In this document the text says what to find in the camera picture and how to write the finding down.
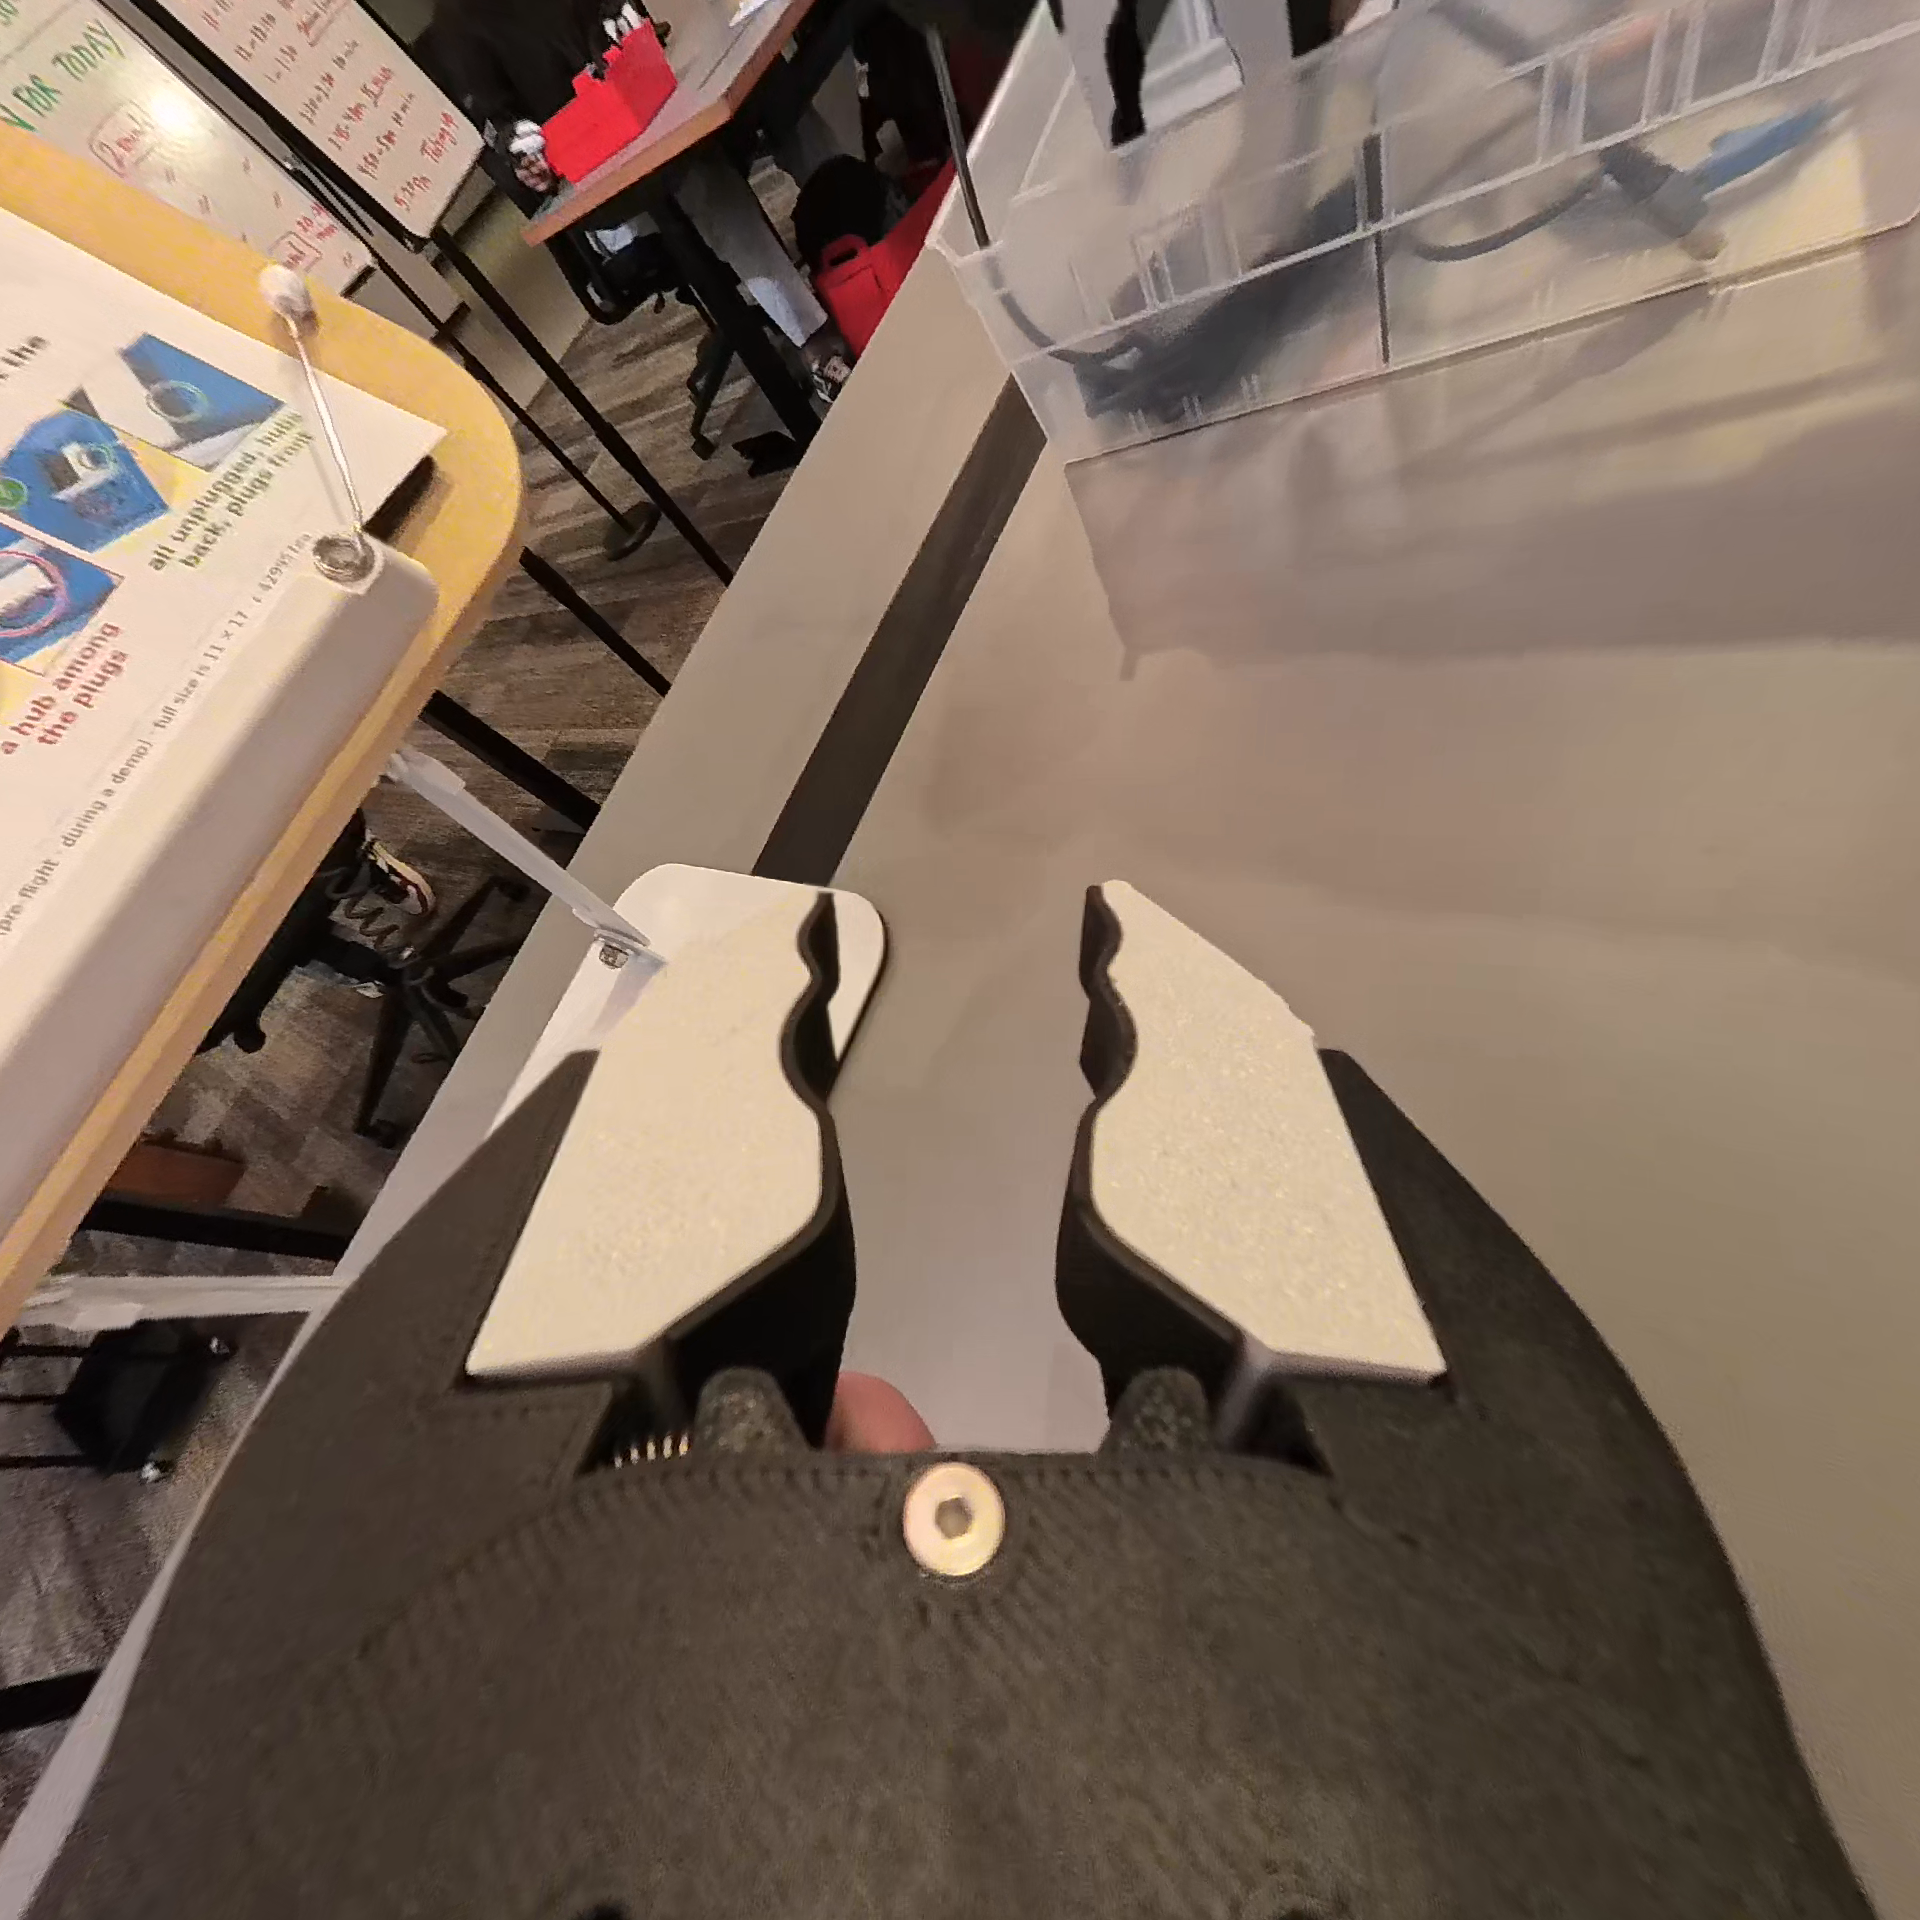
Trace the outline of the clear plastic storage bin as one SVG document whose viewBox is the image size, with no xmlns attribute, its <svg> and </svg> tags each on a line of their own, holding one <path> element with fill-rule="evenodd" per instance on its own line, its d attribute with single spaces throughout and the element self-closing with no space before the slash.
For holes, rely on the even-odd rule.
<svg viewBox="0 0 1920 1920">
<path fill-rule="evenodd" d="M 1037 4 L 930 231 L 1068 463 L 1718 291 L 1916 223 L 1916 4 Z M 1819 101 L 1713 197 L 1701 264 L 1610 191 L 1509 226 L 1629 139 L 1689 170 Z"/>
</svg>

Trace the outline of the small handwritten whiteboard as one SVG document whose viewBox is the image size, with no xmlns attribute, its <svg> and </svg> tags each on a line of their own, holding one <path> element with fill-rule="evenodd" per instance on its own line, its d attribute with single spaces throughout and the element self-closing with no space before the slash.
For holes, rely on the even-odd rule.
<svg viewBox="0 0 1920 1920">
<path fill-rule="evenodd" d="M 97 3 L 3 4 L 3 122 L 341 298 L 372 251 Z"/>
<path fill-rule="evenodd" d="M 427 243 L 484 139 L 356 3 L 164 3 L 162 12 L 275 114 L 389 231 Z"/>
</svg>

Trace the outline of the red bag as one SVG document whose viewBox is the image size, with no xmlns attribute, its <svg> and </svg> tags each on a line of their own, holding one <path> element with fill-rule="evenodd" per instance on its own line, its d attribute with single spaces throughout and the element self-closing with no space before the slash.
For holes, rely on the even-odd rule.
<svg viewBox="0 0 1920 1920">
<path fill-rule="evenodd" d="M 868 349 L 907 275 L 924 255 L 927 236 L 955 185 L 949 160 L 913 202 L 903 220 L 881 241 L 854 236 L 831 241 L 821 267 L 811 275 L 814 293 L 853 357 Z"/>
</svg>

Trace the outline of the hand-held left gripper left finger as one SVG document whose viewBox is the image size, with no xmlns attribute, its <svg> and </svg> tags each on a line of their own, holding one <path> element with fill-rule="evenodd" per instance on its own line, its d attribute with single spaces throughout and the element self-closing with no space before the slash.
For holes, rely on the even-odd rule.
<svg viewBox="0 0 1920 1920">
<path fill-rule="evenodd" d="M 645 1380 L 695 1399 L 762 1370 L 828 1399 L 857 1253 L 830 1096 L 857 1029 L 857 898 L 745 890 L 742 917 L 620 989 L 527 1088 L 561 1132 L 473 1336 L 484 1384 Z"/>
</svg>

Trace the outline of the long wooden workbench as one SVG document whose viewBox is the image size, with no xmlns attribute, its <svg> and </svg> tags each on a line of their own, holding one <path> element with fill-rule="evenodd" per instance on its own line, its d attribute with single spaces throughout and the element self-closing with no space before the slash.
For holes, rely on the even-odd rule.
<svg viewBox="0 0 1920 1920">
<path fill-rule="evenodd" d="M 773 111 L 778 90 L 797 81 L 796 42 L 814 12 L 814 3 L 769 3 L 740 21 L 714 9 L 693 18 L 686 53 L 673 56 L 676 90 L 654 123 L 594 167 L 582 184 L 566 185 L 542 203 L 523 226 L 523 243 L 542 247 L 610 210 L 635 188 L 658 180 L 705 145 L 727 132 L 747 132 Z"/>
</svg>

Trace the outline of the red plastic bin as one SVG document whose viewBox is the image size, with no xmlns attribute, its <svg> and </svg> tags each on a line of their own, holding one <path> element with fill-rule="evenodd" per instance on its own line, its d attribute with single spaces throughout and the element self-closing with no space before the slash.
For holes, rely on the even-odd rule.
<svg viewBox="0 0 1920 1920">
<path fill-rule="evenodd" d="M 546 163 L 566 185 L 580 185 L 647 132 L 682 85 L 650 16 L 629 8 L 603 18 L 603 29 L 609 49 L 573 79 L 566 104 L 542 122 Z"/>
</svg>

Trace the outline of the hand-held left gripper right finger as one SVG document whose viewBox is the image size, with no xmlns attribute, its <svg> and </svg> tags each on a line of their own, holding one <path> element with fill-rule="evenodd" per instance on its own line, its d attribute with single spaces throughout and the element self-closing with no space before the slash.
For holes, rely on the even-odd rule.
<svg viewBox="0 0 1920 1920">
<path fill-rule="evenodd" d="M 1292 1378 L 1435 1385 L 1443 1344 L 1311 1026 L 1126 881 L 1089 887 L 1058 1308 L 1108 1407 Z"/>
</svg>

